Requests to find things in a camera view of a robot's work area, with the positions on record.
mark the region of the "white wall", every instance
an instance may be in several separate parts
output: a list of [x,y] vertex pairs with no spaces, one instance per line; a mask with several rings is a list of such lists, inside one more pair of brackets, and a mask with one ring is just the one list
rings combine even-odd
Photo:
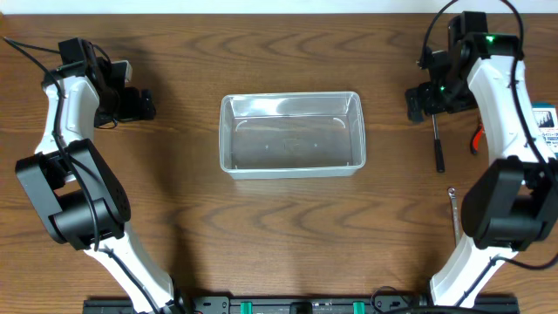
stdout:
[[[3,14],[430,13],[449,0],[0,0]],[[512,0],[521,13],[556,13],[558,0]],[[500,0],[461,0],[448,12],[508,12]]]

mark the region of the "wooden tabletop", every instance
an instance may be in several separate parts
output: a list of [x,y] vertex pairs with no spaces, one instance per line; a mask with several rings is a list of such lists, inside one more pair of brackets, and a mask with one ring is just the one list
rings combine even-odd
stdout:
[[[459,201],[487,169],[468,150],[478,113],[439,116],[446,173],[435,171],[432,123],[406,118],[405,89],[427,81],[415,60],[433,15],[4,16],[2,36],[56,48],[76,36],[133,66],[153,90],[154,121],[96,130],[95,146],[126,189],[153,259],[188,292],[235,296],[425,291],[454,248],[447,188]],[[446,48],[449,17],[432,32]],[[558,103],[556,15],[525,16],[532,101]],[[512,16],[490,30],[516,32]],[[88,297],[123,297],[100,264],[48,236],[14,174],[41,139],[43,73],[0,44],[0,312],[80,313]],[[59,57],[32,52],[48,68]],[[234,181],[219,166],[221,99],[231,93],[354,91],[367,162],[352,177]],[[543,263],[558,228],[518,260]],[[558,268],[505,265],[485,291],[514,293],[527,313],[558,308]]]

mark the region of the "wrench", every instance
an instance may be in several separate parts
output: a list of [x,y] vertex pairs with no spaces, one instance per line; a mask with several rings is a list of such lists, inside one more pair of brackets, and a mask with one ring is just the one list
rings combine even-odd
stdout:
[[450,196],[452,203],[453,232],[455,233],[455,246],[459,244],[461,234],[459,232],[459,211],[457,209],[457,197],[455,197],[455,188],[448,188],[447,194]]

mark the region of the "screwdriver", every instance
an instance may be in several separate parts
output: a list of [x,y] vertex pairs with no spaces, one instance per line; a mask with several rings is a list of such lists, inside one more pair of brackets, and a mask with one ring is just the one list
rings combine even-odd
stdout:
[[439,140],[438,135],[438,122],[436,121],[436,114],[432,115],[432,123],[434,124],[434,156],[436,157],[436,170],[439,173],[444,173],[446,171],[446,166],[444,165],[442,142]]

